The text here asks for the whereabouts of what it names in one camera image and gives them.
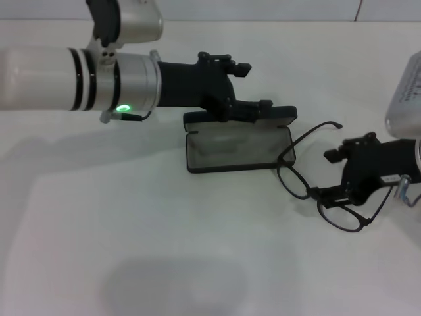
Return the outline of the black glasses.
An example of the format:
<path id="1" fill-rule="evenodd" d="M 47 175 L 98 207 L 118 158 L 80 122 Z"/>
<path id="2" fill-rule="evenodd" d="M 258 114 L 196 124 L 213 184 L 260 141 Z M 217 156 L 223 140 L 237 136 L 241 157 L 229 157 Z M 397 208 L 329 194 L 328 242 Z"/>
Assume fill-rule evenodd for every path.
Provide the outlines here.
<path id="1" fill-rule="evenodd" d="M 301 141 L 303 141 L 306 137 L 310 136 L 313 132 L 317 131 L 319 128 L 326 125 L 331 125 L 337 128 L 338 130 L 343 128 L 343 125 L 338 122 L 334 122 L 334 121 L 323 122 L 311 128 L 310 130 L 305 132 L 303 135 L 298 137 L 291 145 L 287 146 L 287 148 L 278 155 L 278 158 L 276 161 L 276 174 L 282 186 L 293 197 L 301 201 L 312 199 L 307 194 L 307 190 L 313 187 L 310 186 L 310 184 L 305 180 L 303 175 L 300 174 L 295 169 L 292 162 L 286 161 L 285 157 L 287 153 L 289 153 L 290 151 L 294 151 L 295 146 L 298 145 Z M 343 189 L 343 190 L 349 197 L 349 190 L 348 189 Z M 357 204 L 351 198 L 349 199 L 352 201 L 353 203 L 352 205 L 325 209 L 323 206 L 318 205 L 316 202 L 316 207 L 320 216 L 330 225 L 344 232 L 357 233 L 357 232 L 360 232 L 363 228 L 372 224 L 374 219 L 378 216 L 378 214 L 380 213 L 380 211 L 383 209 L 384 205 L 386 204 L 389 196 L 391 195 L 391 191 L 392 189 L 390 188 L 387 191 L 380 205 L 375 210 L 374 214 L 368 218 L 364 217 L 360 213 L 357 213 L 356 210 L 350 208 L 350 206 L 352 205 L 355 206 Z"/>

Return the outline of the black glasses case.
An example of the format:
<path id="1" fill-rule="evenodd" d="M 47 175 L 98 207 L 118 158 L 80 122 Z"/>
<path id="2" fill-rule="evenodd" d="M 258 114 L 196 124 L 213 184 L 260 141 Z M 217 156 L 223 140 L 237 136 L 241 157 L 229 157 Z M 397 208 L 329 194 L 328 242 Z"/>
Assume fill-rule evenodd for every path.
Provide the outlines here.
<path id="1" fill-rule="evenodd" d="M 256 122 L 218 122 L 204 111 L 183 115 L 186 165 L 191 174 L 275 169 L 292 144 L 294 106 L 273 107 Z"/>

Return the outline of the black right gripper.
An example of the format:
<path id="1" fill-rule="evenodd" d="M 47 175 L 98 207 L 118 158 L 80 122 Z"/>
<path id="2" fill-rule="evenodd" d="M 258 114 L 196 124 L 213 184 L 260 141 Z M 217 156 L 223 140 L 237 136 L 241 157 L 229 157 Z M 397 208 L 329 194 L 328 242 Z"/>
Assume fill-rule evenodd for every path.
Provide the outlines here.
<path id="1" fill-rule="evenodd" d="M 377 190 L 395 186 L 403 175 L 411 182 L 420 182 L 419 143 L 416 140 L 394 140 L 382 143 L 375 136 L 344 140 L 337 149 L 324 152 L 330 163 L 346 159 L 341 186 L 349 190 L 349 197 L 341 186 L 313 187 L 307 190 L 310 198 L 325 209 L 352 205 L 353 199 L 363 205 Z"/>

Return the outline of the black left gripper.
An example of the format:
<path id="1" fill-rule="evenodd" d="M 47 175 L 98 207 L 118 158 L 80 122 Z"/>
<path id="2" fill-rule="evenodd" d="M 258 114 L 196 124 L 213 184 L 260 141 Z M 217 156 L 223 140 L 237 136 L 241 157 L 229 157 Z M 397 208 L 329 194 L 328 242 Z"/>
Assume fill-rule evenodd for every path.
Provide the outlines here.
<path id="1" fill-rule="evenodd" d="M 200 52 L 195 64 L 159 62 L 161 95 L 159 107 L 198 107 L 218 121 L 254 124 L 270 114 L 271 100 L 239 101 L 228 75 L 246 77 L 249 63 L 237 63 L 229 54 Z"/>

